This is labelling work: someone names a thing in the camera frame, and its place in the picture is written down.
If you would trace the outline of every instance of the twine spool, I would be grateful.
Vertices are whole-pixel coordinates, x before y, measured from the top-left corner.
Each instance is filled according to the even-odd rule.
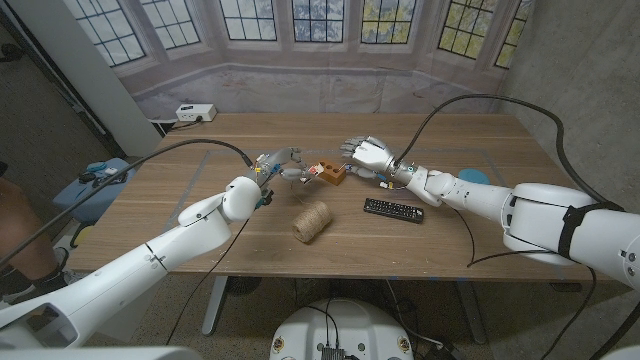
[[[293,236],[303,243],[309,242],[330,221],[332,215],[327,204],[315,201],[293,219]]]

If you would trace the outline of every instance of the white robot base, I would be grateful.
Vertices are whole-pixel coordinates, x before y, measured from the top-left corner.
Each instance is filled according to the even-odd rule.
[[[377,307],[353,299],[331,299],[328,313],[338,330],[336,346],[336,328],[323,312],[327,300],[310,306],[322,311],[303,307],[285,320],[273,336],[269,359],[413,359],[407,333]]]

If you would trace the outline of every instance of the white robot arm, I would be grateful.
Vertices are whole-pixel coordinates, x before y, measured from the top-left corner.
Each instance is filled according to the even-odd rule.
[[[289,161],[298,169],[282,169]],[[0,349],[77,347],[124,306],[181,264],[223,245],[228,224],[249,219],[268,205],[269,180],[310,177],[300,150],[261,155],[226,191],[201,200],[179,216],[179,225],[143,243],[80,281],[0,311]]]
[[[556,265],[578,262],[640,290],[640,215],[611,210],[609,204],[596,204],[585,193],[560,186],[519,184],[510,189],[404,161],[396,165],[386,144],[370,136],[348,139],[341,149],[344,157],[406,184],[429,205],[445,202],[499,223],[503,242],[513,251],[552,251],[523,255]]]

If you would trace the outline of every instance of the orange object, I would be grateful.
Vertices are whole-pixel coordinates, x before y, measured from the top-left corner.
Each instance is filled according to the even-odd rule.
[[[324,167],[324,171],[318,174],[318,177],[335,186],[340,185],[342,180],[347,177],[347,169],[345,169],[344,166],[324,159],[320,160],[320,165]]]

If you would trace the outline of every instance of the electrical outlet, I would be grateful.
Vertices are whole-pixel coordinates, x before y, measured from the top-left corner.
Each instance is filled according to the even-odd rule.
[[[202,121],[212,121],[218,112],[213,104],[182,104],[176,110],[178,121],[196,121],[202,116]]]

